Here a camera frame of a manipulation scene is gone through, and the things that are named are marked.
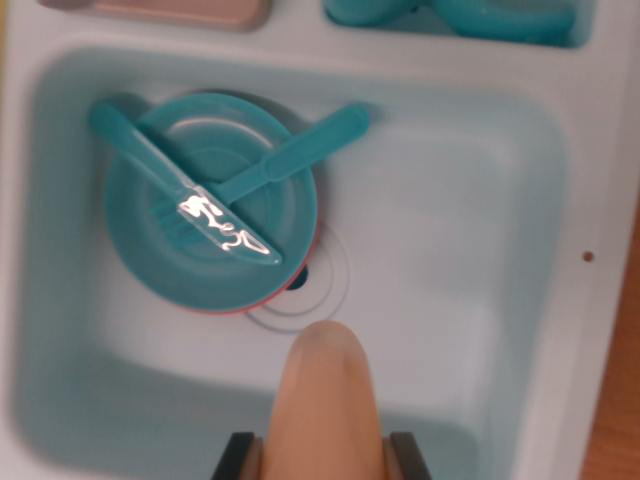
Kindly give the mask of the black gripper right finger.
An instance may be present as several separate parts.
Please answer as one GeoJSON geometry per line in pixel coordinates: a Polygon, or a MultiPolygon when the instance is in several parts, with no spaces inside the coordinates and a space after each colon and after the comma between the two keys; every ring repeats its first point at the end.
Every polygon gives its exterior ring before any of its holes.
{"type": "Polygon", "coordinates": [[[431,480],[432,476],[415,437],[410,432],[392,432],[383,438],[386,477],[390,480],[431,480]]]}

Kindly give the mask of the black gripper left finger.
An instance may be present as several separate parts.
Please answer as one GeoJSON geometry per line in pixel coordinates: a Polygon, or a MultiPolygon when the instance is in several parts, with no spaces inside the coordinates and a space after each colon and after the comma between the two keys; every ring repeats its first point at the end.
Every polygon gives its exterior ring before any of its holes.
{"type": "Polygon", "coordinates": [[[212,480],[258,480],[264,441],[252,432],[234,432],[222,453],[212,480]]]}

